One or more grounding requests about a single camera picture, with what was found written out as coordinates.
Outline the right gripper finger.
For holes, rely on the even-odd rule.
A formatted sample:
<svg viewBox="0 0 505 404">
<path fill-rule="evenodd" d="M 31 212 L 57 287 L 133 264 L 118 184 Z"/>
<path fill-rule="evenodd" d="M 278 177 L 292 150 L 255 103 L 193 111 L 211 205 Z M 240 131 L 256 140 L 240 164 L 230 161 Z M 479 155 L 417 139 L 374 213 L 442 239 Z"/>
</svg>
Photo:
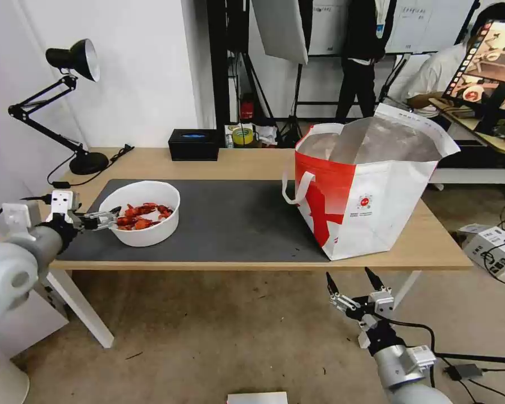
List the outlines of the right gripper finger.
<svg viewBox="0 0 505 404">
<path fill-rule="evenodd" d="M 341 312 L 355 312 L 356 302 L 348 296 L 341 294 L 329 272 L 325 273 L 327 279 L 327 290 L 331 304 Z"/>
<path fill-rule="evenodd" d="M 377 292 L 388 292 L 391 293 L 391 288 L 386 287 L 383 281 L 380 279 L 378 275 L 376 275 L 372 270 L 368 267 L 365 267 L 365 273 L 369 279 L 370 284 L 373 289 Z"/>
</svg>

